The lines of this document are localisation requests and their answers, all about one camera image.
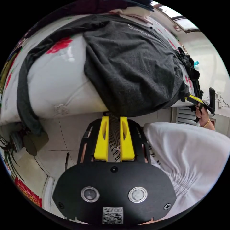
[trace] red carpet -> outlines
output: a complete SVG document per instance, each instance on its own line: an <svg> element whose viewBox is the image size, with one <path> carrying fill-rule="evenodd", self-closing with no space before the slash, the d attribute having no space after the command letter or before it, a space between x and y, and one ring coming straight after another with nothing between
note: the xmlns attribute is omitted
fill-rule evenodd
<svg viewBox="0 0 230 230"><path fill-rule="evenodd" d="M17 177L15 179L15 184L19 187L19 189L23 192L23 194L28 197L32 202L34 202L36 205L41 207L41 201L42 199L39 198L36 194L34 194L21 180L19 180Z"/></svg>

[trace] doorframe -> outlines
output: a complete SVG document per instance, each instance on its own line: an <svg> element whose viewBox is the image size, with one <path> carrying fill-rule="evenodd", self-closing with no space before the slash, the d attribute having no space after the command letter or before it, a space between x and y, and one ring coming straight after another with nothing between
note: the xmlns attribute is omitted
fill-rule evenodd
<svg viewBox="0 0 230 230"><path fill-rule="evenodd" d="M54 181L55 181L54 178L47 176L42 192L42 208L48 212L51 212L50 205L51 205L51 197L53 192Z"/></svg>

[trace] radiator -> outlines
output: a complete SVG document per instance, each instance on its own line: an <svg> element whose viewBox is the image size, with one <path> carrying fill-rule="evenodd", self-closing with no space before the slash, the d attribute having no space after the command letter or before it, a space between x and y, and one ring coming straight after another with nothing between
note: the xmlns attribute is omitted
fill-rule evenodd
<svg viewBox="0 0 230 230"><path fill-rule="evenodd" d="M194 121L195 119L195 112L191 112L189 107L177 107L176 123L199 126L199 123Z"/></svg>

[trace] electrical outlet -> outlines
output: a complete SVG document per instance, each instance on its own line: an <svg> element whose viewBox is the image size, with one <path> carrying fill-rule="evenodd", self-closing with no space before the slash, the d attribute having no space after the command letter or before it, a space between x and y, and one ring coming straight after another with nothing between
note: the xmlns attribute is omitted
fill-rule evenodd
<svg viewBox="0 0 230 230"><path fill-rule="evenodd" d="M221 92L217 91L216 95L218 96L218 107L222 108L222 98L221 98Z"/></svg>

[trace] qr code label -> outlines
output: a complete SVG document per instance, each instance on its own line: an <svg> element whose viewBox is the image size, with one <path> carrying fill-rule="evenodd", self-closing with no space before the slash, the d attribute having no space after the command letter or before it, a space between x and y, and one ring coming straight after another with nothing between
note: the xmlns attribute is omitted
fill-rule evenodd
<svg viewBox="0 0 230 230"><path fill-rule="evenodd" d="M123 224L123 208L103 207L103 224Z"/></svg>

